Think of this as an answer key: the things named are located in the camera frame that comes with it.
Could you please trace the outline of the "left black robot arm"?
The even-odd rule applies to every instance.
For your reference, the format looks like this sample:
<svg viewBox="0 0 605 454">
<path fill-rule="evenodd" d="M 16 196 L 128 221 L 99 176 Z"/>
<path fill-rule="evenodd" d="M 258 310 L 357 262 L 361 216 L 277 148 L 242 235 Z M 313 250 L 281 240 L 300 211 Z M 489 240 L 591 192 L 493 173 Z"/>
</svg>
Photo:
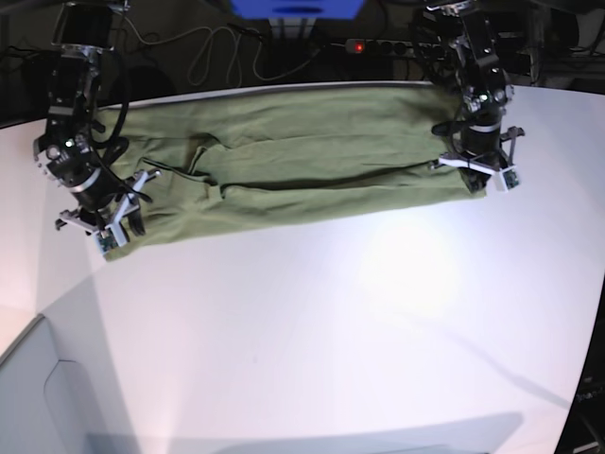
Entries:
<svg viewBox="0 0 605 454">
<path fill-rule="evenodd" d="M 487 183 L 504 193 L 518 187 L 514 154 L 526 133 L 502 128 L 514 89 L 478 3 L 422 1 L 410 34 L 413 56 L 429 80 L 459 97 L 453 118 L 432 127 L 446 144 L 432 167 L 457 169 L 473 193 Z"/>
</svg>

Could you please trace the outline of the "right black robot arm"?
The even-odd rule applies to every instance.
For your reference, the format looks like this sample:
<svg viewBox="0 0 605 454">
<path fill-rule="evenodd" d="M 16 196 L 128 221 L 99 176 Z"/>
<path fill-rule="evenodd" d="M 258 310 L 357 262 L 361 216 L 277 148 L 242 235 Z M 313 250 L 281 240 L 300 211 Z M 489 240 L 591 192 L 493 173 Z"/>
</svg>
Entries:
<svg viewBox="0 0 605 454">
<path fill-rule="evenodd" d="M 150 198 L 143 188 L 161 174 L 152 168 L 123 179 L 112 170 L 129 147 L 121 134 L 130 105 L 129 88 L 123 90 L 108 138 L 95 138 L 105 131 L 96 119 L 104 55 L 113 57 L 124 85 L 130 83 L 126 65 L 111 42 L 115 16 L 125 16 L 128 9 L 126 1 L 63 4 L 52 42 L 60 54 L 48 91 L 45 130 L 33 146 L 37 168 L 78 203 L 59 214 L 56 228 L 71 225 L 83 230 L 103 253 L 127 245 L 131 235 L 145 234 L 141 204 Z"/>
</svg>

